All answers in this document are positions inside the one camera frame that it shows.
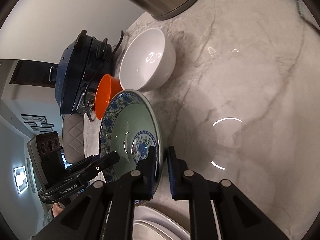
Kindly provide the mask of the person's left hand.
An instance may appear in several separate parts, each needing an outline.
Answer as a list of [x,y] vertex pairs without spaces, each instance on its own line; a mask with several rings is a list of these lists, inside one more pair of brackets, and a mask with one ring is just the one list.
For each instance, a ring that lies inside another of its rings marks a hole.
[[54,203],[52,206],[53,217],[57,217],[65,208],[61,207],[59,203]]

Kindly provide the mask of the grey sleeve left forearm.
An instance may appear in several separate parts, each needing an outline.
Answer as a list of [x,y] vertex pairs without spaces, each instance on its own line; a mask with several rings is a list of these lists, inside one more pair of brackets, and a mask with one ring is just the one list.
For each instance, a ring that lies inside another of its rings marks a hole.
[[56,206],[53,205],[48,211],[48,216],[45,219],[43,226],[46,227],[57,215],[58,215],[58,213],[56,210]]

